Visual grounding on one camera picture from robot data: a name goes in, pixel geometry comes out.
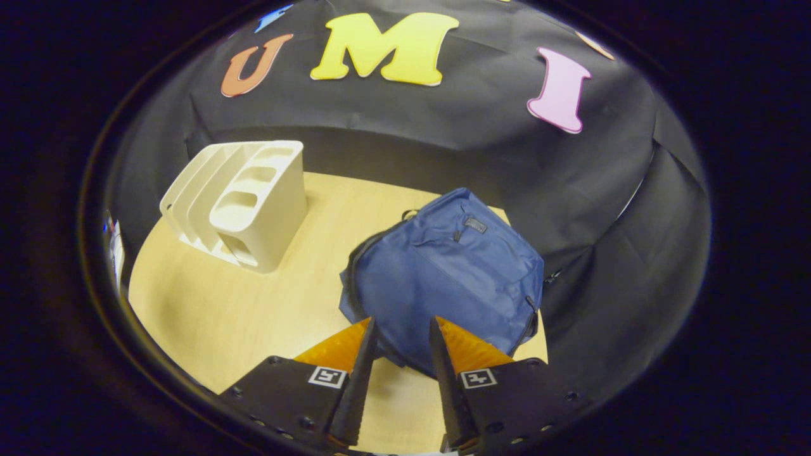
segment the table top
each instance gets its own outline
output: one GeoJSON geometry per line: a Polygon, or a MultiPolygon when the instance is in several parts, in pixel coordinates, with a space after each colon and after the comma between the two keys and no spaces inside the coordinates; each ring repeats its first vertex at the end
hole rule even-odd
{"type": "MultiPolygon", "coordinates": [[[[155,342],[200,384],[221,393],[270,355],[294,358],[350,323],[338,311],[352,249],[437,194],[304,173],[307,216],[279,268],[258,274],[177,239],[161,219],[135,260],[130,302],[155,342]]],[[[492,208],[507,221],[504,211],[492,208]]],[[[516,359],[547,360],[543,323],[516,359]]],[[[358,450],[436,452],[439,386],[386,359],[374,362],[358,450]]]]}

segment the black fabric backdrop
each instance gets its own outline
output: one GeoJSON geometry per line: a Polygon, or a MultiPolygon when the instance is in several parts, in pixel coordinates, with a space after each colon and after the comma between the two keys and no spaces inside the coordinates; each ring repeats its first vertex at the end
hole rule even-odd
{"type": "Polygon", "coordinates": [[[305,0],[254,33],[257,24],[186,65],[124,134],[111,212],[130,261],[160,217],[160,198],[203,147],[301,140],[307,171],[437,193],[465,186],[504,208],[546,275],[560,272],[541,305],[550,364],[593,398],[622,389],[669,344],[702,282],[710,203],[689,136],[638,71],[514,1],[305,0]],[[391,57],[367,78],[347,56],[343,80],[310,79],[330,19],[367,12],[384,32],[421,11],[460,21],[444,39],[438,87],[384,80],[391,57]],[[294,38],[258,87],[220,93],[231,57],[286,33],[294,38]],[[543,85],[539,46],[591,73],[579,134],[527,112],[543,85]]]}

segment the backpack label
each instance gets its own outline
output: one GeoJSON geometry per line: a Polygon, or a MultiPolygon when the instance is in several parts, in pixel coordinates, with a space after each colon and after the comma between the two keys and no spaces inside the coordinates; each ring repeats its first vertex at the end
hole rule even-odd
{"type": "Polygon", "coordinates": [[[481,234],[484,234],[484,232],[487,231],[487,225],[481,223],[473,217],[468,217],[467,220],[465,220],[465,226],[469,226],[481,234]]]}

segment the plastic organizer compartment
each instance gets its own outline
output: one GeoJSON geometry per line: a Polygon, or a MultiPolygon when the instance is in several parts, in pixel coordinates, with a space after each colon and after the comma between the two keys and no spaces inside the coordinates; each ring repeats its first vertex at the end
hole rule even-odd
{"type": "Polygon", "coordinates": [[[198,153],[161,200],[178,238],[257,273],[281,263],[307,215],[303,144],[212,144],[198,153]]]}

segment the wooden table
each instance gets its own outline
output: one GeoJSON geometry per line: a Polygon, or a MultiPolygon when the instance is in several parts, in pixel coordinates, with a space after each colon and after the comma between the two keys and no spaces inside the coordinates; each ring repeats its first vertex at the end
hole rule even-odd
{"type": "MultiPolygon", "coordinates": [[[[304,174],[308,212],[275,272],[260,275],[175,238],[161,219],[135,260],[130,301],[157,344],[221,393],[270,355],[293,358],[349,322],[338,311],[351,250],[403,211],[438,195],[327,174],[304,174]]],[[[505,221],[504,211],[493,209],[505,221]]],[[[515,358],[547,360],[543,324],[515,358]]],[[[435,452],[444,434],[436,381],[378,359],[358,450],[435,452]]]]}

